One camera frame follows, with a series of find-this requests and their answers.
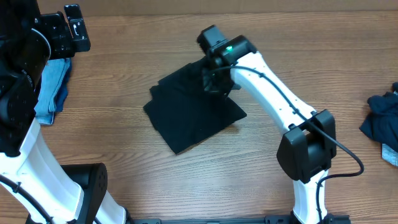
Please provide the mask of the black garment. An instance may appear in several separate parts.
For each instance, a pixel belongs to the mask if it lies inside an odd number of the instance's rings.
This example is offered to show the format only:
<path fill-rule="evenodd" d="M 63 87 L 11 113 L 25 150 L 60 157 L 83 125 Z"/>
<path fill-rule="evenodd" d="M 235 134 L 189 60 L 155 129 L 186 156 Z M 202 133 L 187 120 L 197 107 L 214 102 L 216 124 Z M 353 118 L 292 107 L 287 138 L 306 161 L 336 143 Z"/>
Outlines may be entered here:
<path fill-rule="evenodd" d="M 152 99 L 144 106 L 153 127 L 174 154 L 204 141 L 247 114 L 230 98 L 203 90 L 204 58 L 158 81 L 150 88 Z"/>

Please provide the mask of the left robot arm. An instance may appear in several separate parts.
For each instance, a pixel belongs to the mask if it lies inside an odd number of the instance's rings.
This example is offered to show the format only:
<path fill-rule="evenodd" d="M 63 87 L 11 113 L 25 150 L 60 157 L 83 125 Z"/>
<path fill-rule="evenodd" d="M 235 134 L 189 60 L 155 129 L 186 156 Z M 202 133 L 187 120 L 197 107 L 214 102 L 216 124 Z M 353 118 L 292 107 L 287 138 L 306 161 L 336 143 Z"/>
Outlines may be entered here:
<path fill-rule="evenodd" d="M 1 185 L 27 209 L 27 223 L 131 223 L 107 190 L 106 166 L 61 165 L 35 117 L 50 60 L 91 47 L 80 6 L 42 14 L 36 0 L 1 1 Z"/>

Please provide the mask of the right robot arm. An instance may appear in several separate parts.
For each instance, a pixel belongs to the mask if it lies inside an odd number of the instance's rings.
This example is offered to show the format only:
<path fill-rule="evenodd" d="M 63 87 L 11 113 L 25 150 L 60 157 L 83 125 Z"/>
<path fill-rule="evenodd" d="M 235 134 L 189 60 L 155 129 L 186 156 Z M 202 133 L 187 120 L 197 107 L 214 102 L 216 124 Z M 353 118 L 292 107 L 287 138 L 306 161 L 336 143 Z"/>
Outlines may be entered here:
<path fill-rule="evenodd" d="M 231 90 L 243 88 L 278 127 L 282 139 L 277 160 L 294 183 L 291 222 L 329 222 L 325 189 L 317 184 L 328 175 L 336 155 L 334 117 L 294 95 L 245 36 L 228 40 L 217 26 L 210 26 L 197 42 L 210 64 L 210 72 L 203 76 L 204 90 L 227 97 Z"/>

